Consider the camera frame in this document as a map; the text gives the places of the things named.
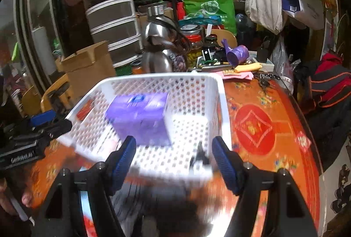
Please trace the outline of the person left hand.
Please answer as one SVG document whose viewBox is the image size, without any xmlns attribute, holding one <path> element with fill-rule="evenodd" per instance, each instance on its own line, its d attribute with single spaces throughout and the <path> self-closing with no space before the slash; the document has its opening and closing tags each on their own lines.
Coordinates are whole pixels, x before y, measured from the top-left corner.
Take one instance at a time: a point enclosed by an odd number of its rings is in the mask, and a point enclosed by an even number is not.
<svg viewBox="0 0 351 237">
<path fill-rule="evenodd" d="M 25 188 L 23 193 L 13 191 L 5 178 L 1 178 L 1 208 L 6 213 L 19 217 L 22 221 L 27 221 L 30 214 L 27 208 L 30 208 L 33 201 L 33 194 L 30 189 Z"/>
</svg>

